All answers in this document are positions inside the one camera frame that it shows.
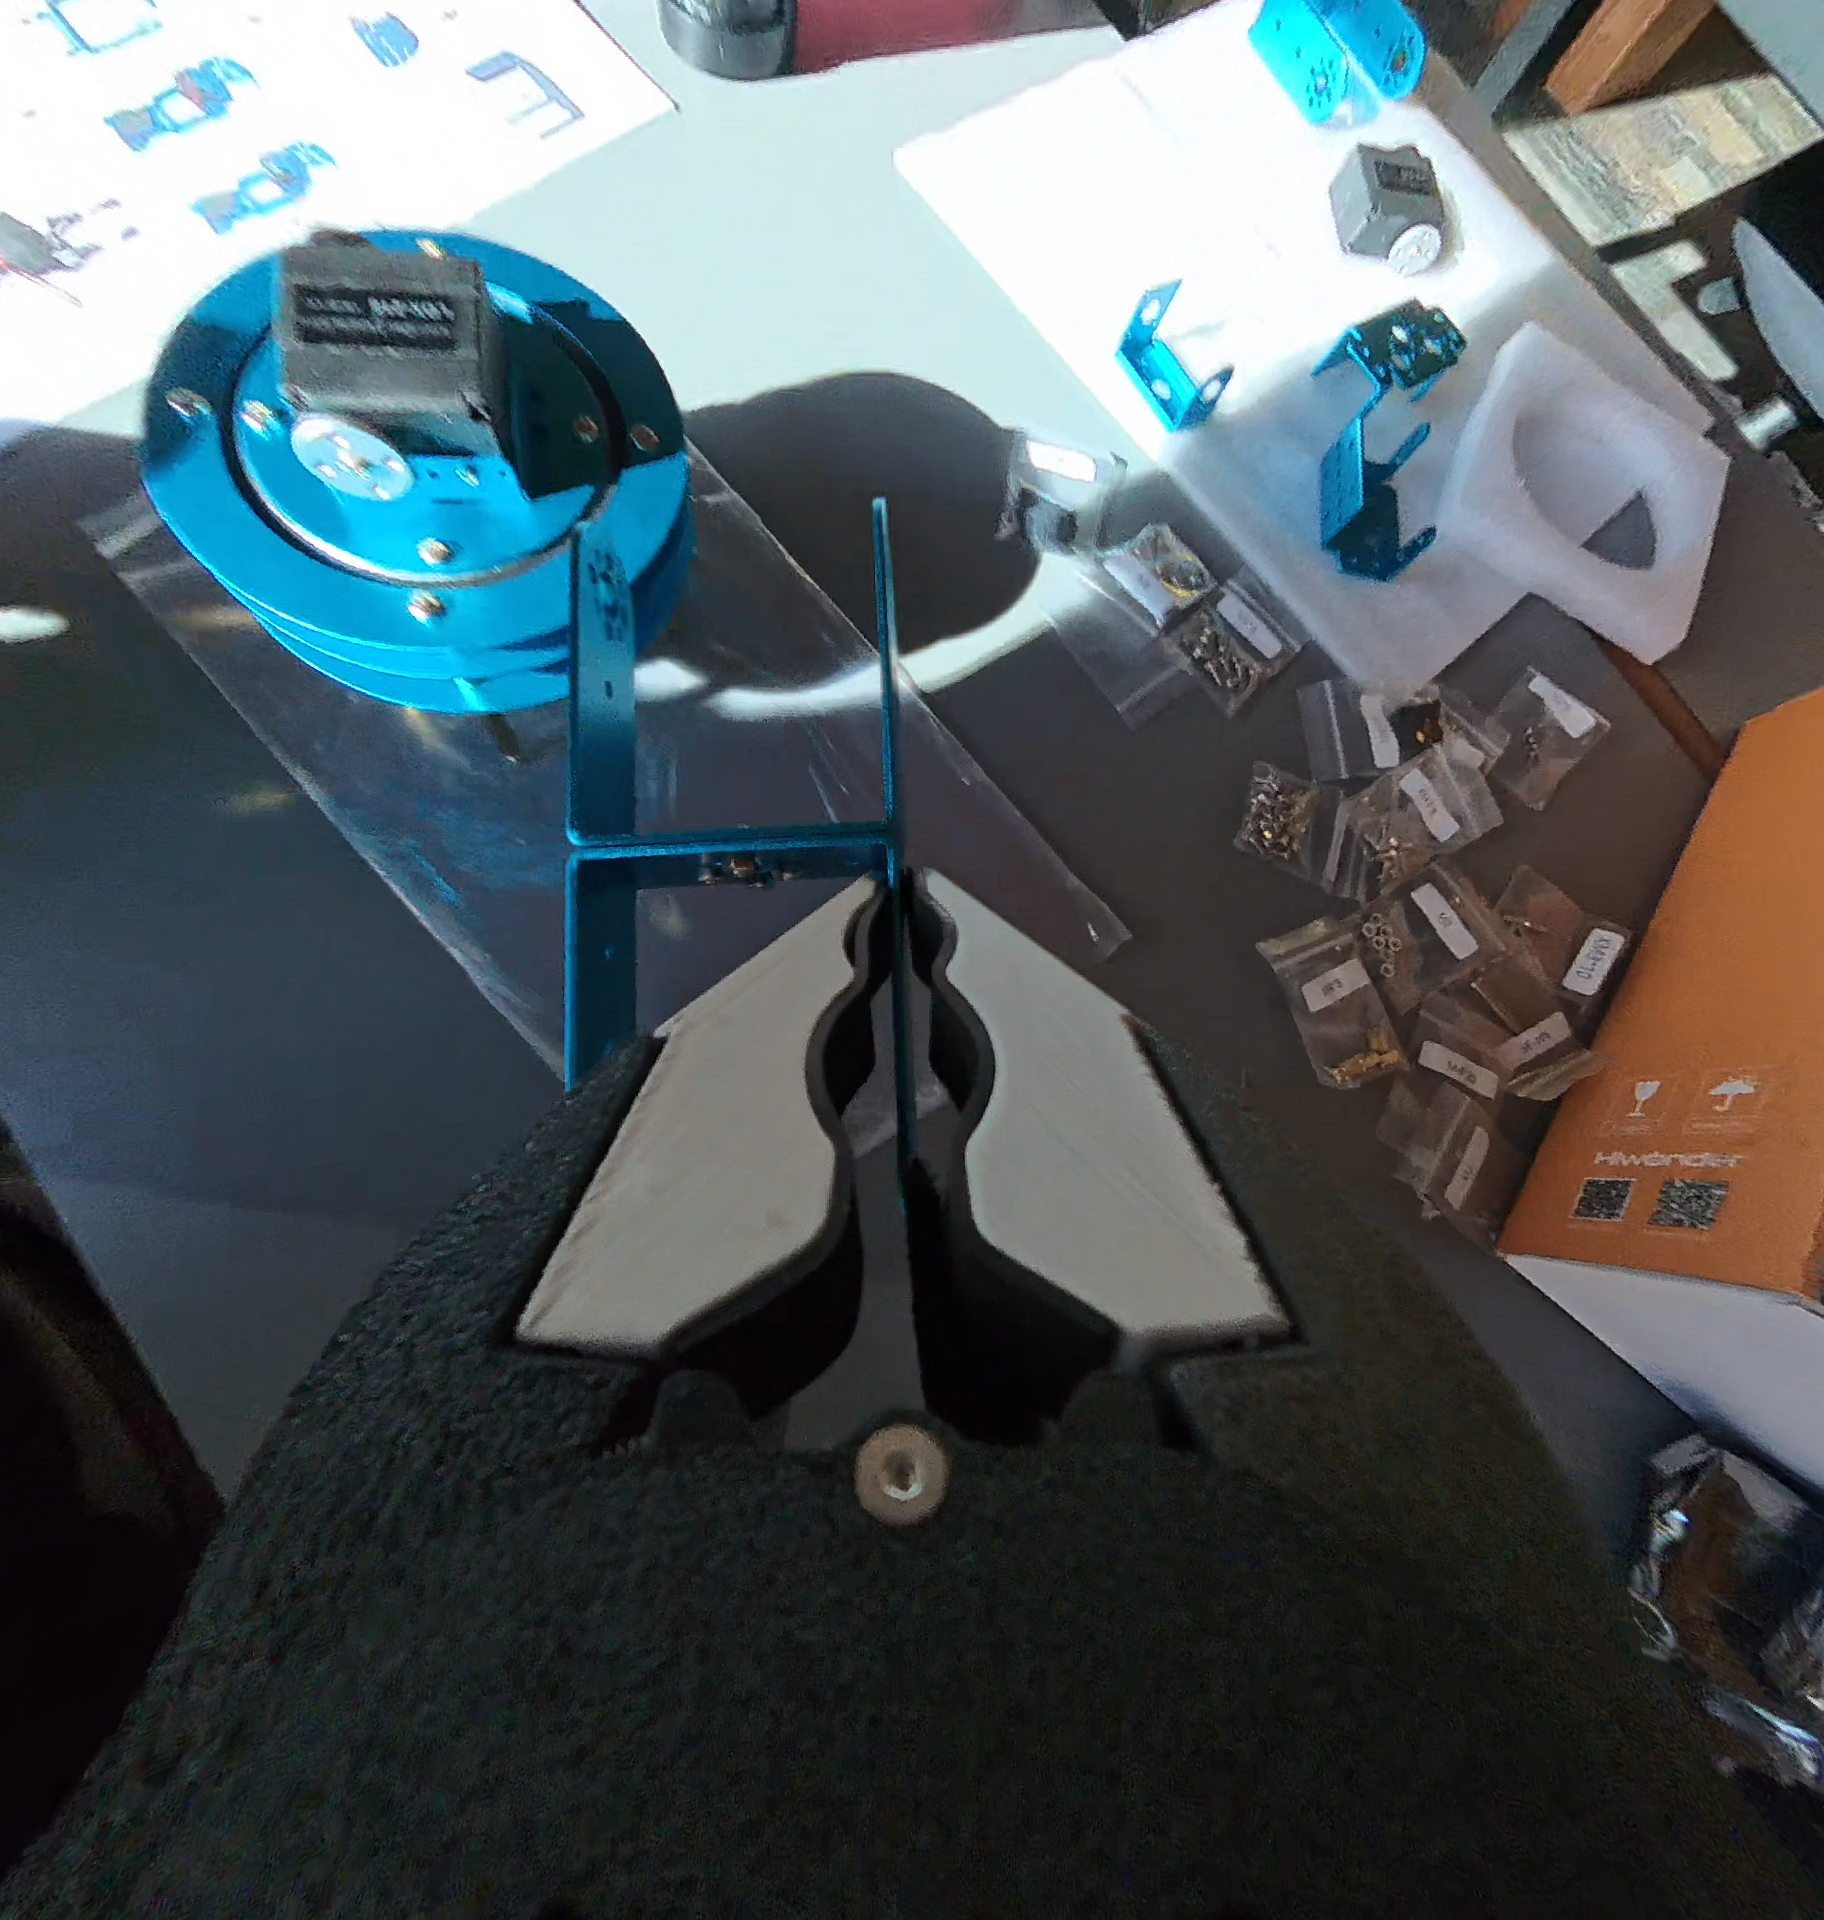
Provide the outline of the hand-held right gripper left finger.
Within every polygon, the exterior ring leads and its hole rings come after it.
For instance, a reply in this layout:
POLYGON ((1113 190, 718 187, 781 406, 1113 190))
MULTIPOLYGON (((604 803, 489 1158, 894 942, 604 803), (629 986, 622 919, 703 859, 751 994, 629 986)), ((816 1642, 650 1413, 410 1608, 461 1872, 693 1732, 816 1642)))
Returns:
POLYGON ((701 993, 657 1050, 516 1322, 522 1347, 681 1363, 799 1294, 851 1213, 834 1032, 871 1052, 856 878, 701 993))

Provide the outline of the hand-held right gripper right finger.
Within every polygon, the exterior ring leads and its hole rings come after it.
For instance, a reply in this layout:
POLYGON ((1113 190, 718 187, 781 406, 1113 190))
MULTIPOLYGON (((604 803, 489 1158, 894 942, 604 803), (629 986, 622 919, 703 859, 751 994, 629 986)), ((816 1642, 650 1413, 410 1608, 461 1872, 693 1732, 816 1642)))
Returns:
POLYGON ((948 1305, 1001 1363, 1153 1363, 1293 1322, 1135 1018, 928 868, 909 902, 955 1128, 948 1305))

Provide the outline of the blue double U bracket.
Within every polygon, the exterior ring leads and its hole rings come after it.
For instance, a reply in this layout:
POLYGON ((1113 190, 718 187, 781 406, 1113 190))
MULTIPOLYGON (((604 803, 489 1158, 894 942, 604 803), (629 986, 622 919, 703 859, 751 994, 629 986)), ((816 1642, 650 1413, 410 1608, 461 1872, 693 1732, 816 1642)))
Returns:
POLYGON ((875 877, 889 904, 897 1191, 918 1158, 909 863, 899 811, 897 586, 889 501, 873 501, 878 660, 878 811, 873 821, 636 829, 636 621, 611 540, 569 544, 572 660, 567 696, 564 883, 564 1081, 575 1087, 636 1037, 636 895, 656 888, 769 888, 789 878, 875 877))

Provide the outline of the blue round servo base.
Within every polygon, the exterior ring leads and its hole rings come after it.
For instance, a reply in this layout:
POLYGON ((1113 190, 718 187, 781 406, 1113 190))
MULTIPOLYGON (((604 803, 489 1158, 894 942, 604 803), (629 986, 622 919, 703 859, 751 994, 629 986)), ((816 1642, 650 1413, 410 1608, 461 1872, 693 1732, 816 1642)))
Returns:
POLYGON ((159 350, 161 523, 303 667, 387 707, 564 701, 575 561, 636 651, 694 550, 684 419, 609 301, 456 231, 318 230, 159 350))

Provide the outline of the grey desk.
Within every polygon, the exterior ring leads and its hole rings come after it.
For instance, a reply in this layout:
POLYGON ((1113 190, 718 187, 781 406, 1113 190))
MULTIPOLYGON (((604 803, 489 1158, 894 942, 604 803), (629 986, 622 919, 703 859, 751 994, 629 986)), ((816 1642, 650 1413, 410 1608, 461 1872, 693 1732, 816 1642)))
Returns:
MULTIPOLYGON (((1099 983, 1410 1236, 1613 1528, 1681 1414, 1416 1225, 1373 1108, 1311 1087, 1251 953, 1311 907, 1212 823, 1243 786, 1233 728, 1198 698, 1126 728, 1061 638, 1058 583, 989 536, 1004 425, 1095 443, 1110 420, 896 152, 1117 34, 736 86, 684 70, 652 10, 593 15, 677 111, 468 230, 636 323, 699 448, 860 629, 889 499, 926 701, 1132 933, 1099 983)), ((120 396, 0 460, 0 607, 70 625, 0 646, 0 1114, 232 1492, 350 1304, 559 1087, 84 540, 132 484, 132 432, 120 396)))

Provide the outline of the pile of screw bags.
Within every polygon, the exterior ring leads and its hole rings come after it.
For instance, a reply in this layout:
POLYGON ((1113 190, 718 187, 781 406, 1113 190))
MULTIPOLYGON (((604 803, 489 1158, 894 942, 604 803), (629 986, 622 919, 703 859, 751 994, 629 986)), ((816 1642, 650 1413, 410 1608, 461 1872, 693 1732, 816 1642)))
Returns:
POLYGON ((1212 949, 1210 986, 1246 1033, 1293 1030, 1332 1093, 1387 1084, 1381 1140, 1428 1218, 1492 1241, 1524 1180, 1507 1100, 1556 1103, 1601 1062, 1587 1008, 1627 947, 1534 871, 1489 900, 1455 862, 1500 827, 1485 779, 1511 748, 1560 750, 1557 728, 1505 734, 1451 690, 1403 705, 1350 682, 1301 689, 1314 772, 1332 770, 1338 711, 1390 762, 1343 788, 1255 760, 1230 847, 1311 886, 1329 911, 1212 949))

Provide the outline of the clear acrylic plate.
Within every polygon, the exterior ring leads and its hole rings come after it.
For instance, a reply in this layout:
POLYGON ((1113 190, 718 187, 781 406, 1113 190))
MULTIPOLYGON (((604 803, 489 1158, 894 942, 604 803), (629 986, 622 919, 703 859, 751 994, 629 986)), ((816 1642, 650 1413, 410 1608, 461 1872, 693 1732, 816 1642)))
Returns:
POLYGON ((506 1016, 575 1081, 652 1035, 897 857, 1089 972, 1126 922, 926 703, 899 643, 899 505, 871 509, 875 612, 849 614, 693 461, 697 552, 641 649, 614 826, 572 837, 572 701, 382 703, 299 663, 144 491, 84 531, 280 770, 506 1016))

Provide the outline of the orange cardboard box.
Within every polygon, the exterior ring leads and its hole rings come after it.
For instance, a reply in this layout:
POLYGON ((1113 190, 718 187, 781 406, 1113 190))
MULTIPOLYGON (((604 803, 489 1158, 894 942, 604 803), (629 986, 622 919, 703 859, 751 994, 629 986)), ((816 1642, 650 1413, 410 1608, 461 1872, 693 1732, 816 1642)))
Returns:
POLYGON ((1500 1253, 1824 1497, 1824 690, 1748 722, 1500 1253))

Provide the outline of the small servo in clear bag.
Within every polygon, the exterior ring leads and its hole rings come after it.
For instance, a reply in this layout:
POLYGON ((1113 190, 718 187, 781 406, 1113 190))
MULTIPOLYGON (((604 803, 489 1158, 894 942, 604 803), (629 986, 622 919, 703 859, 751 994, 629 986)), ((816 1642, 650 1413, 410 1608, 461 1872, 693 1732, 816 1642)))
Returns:
POLYGON ((1110 451, 1061 443, 1016 430, 1008 435, 997 538, 1041 556, 1098 552, 1128 461, 1110 451))

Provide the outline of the white foam block with cutout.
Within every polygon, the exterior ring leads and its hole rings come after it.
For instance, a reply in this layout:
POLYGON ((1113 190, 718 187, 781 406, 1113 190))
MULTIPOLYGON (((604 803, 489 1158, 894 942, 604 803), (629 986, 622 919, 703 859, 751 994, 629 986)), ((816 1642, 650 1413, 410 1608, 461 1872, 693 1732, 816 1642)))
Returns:
POLYGON ((1465 417, 1436 522, 1493 576, 1657 665, 1689 636, 1729 467, 1701 427, 1524 323, 1465 417))

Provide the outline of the silver bubble bag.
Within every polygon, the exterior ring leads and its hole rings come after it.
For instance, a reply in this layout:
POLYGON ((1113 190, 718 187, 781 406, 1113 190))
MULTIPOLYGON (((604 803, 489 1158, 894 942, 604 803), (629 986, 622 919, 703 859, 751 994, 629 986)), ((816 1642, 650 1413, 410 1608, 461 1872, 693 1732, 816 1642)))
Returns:
POLYGON ((1824 1864, 1824 1501, 1693 1433, 1644 1471, 1629 1598, 1720 1770, 1824 1864))

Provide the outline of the white foam sheet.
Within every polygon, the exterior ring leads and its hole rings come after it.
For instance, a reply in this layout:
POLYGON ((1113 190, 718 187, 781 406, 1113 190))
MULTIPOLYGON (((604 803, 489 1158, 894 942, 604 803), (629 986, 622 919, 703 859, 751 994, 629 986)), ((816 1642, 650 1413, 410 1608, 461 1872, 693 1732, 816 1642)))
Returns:
POLYGON ((1596 286, 1546 236, 1446 121, 1434 86, 1360 127, 1308 124, 1255 59, 1255 5, 1192 13, 1119 55, 923 135, 897 169, 1075 377, 1189 501, 1192 522, 1362 683, 1431 679, 1522 596, 1441 530, 1396 582, 1343 576, 1321 550, 1317 470, 1366 406, 1352 367, 1314 377, 1352 323, 1414 299, 1465 355, 1428 396, 1388 394, 1366 455, 1388 461, 1401 535, 1439 527, 1452 452, 1503 345, 1544 323, 1674 420, 1709 432, 1689 394, 1596 286), (1451 207, 1444 262, 1399 276, 1340 252, 1329 185, 1358 146, 1416 146, 1451 207), (1137 296, 1183 280, 1164 337, 1196 375, 1234 364, 1204 427, 1167 434, 1117 363, 1137 296))

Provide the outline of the grey servo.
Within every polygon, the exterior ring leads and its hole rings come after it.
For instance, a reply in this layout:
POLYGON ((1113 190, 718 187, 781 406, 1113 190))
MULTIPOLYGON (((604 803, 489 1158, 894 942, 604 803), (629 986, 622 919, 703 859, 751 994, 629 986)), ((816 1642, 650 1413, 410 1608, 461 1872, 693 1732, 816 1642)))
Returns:
POLYGON ((1329 208, 1347 258, 1410 280, 1434 273, 1448 254, 1451 207, 1434 163, 1412 145, 1358 145, 1329 185, 1329 208))

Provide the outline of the printed instruction sheet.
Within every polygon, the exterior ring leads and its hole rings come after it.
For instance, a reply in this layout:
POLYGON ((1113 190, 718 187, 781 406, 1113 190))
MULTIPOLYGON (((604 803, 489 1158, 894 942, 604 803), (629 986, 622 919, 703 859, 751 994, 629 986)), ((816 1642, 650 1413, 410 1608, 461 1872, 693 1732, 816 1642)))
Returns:
POLYGON ((463 227, 672 98, 580 5, 0 5, 0 451, 312 227, 463 227))

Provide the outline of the grey office chair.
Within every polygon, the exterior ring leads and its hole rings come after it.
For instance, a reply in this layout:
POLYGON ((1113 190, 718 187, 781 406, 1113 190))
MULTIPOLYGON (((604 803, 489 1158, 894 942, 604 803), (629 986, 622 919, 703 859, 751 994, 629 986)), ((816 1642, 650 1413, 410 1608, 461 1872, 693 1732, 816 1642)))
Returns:
POLYGON ((1824 141, 1747 191, 1732 241, 1764 345, 1824 423, 1824 141))

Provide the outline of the black silver cylinder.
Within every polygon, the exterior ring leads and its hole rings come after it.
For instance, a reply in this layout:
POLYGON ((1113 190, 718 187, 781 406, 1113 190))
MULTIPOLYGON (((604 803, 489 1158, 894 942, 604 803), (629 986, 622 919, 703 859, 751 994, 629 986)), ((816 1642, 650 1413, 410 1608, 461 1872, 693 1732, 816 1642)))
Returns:
POLYGON ((794 70, 794 2, 657 2, 667 47, 687 67, 732 85, 761 85, 794 70))

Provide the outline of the blue perforated U bracket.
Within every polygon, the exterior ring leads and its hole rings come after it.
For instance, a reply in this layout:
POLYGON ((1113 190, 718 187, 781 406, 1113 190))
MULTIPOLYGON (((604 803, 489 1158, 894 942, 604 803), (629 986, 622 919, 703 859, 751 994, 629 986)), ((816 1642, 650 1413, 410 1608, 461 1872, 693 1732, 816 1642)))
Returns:
POLYGON ((1439 527, 1403 538, 1396 491, 1396 476, 1430 440, 1430 423, 1419 423, 1388 461, 1373 461, 1366 423, 1375 403, 1370 400, 1321 460, 1317 542, 1343 576, 1387 586, 1428 554, 1439 527))

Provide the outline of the small blue U bracket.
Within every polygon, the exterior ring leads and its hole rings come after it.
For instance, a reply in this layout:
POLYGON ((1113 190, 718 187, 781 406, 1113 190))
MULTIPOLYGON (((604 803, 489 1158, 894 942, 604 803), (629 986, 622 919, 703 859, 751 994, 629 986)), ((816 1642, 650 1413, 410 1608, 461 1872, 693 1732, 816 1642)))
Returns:
POLYGON ((1146 288, 1117 344, 1117 363, 1161 427, 1172 435, 1204 427, 1234 377, 1234 364, 1196 375, 1189 360, 1164 337, 1183 280, 1146 288))

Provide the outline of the blue multi-hole bracket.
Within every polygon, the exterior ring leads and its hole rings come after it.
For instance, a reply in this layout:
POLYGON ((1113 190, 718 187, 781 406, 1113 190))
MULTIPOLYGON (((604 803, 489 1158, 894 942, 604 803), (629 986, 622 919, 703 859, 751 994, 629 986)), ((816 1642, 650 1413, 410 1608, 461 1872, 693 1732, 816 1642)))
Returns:
POLYGON ((1311 373, 1357 370, 1372 390, 1368 406, 1390 393, 1419 400, 1460 364, 1465 348, 1465 334, 1442 310, 1403 301, 1345 328, 1311 373))

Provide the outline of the blue servo bracket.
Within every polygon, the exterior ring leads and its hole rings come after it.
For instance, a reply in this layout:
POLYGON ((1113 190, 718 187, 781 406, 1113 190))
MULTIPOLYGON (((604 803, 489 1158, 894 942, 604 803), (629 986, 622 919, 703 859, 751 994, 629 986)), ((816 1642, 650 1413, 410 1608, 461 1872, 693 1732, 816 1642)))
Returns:
POLYGON ((1430 42, 1401 2, 1263 2, 1249 46, 1308 124, 1370 119, 1419 86, 1430 42))

